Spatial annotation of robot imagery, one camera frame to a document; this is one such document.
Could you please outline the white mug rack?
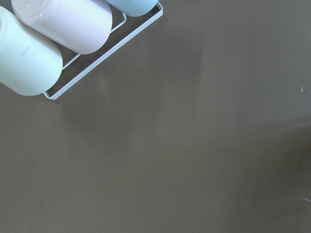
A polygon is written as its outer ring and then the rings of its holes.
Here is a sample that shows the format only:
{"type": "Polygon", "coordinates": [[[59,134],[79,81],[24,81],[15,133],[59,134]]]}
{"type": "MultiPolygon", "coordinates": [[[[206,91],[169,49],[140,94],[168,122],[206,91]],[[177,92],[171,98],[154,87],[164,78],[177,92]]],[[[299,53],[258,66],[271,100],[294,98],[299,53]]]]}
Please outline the white mug rack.
{"type": "Polygon", "coordinates": [[[106,43],[96,52],[81,55],[57,44],[63,56],[63,70],[58,81],[44,92],[46,98],[50,100],[59,98],[114,52],[163,15],[163,7],[160,2],[157,2],[148,13],[139,17],[127,16],[115,7],[111,7],[111,10],[113,16],[112,31],[106,43]]]}

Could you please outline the blue cup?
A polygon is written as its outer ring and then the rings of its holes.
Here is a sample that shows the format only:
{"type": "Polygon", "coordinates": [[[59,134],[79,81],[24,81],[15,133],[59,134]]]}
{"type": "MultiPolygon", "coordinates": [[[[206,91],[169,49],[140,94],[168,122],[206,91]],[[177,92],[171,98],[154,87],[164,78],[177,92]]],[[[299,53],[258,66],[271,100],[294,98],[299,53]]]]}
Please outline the blue cup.
{"type": "Polygon", "coordinates": [[[130,17],[140,17],[151,11],[157,0],[106,0],[107,3],[130,17]]]}

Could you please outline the pink cup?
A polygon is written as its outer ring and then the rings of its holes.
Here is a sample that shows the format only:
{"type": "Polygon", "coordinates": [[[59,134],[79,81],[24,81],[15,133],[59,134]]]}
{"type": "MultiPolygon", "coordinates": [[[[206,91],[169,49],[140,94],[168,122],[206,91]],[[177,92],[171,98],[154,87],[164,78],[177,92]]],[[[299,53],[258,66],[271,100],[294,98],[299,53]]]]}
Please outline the pink cup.
{"type": "Polygon", "coordinates": [[[24,24],[79,54],[99,50],[112,29],[112,12],[103,0],[13,0],[24,24]]]}

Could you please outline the white cup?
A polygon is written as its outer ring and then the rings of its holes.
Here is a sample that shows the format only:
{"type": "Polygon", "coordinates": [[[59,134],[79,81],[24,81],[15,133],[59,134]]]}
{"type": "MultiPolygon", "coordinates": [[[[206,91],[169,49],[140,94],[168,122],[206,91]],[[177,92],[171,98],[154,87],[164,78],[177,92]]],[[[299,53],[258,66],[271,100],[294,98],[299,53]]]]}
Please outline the white cup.
{"type": "Polygon", "coordinates": [[[59,79],[63,58],[48,38],[0,8],[0,82],[23,96],[46,92],[59,79]]]}

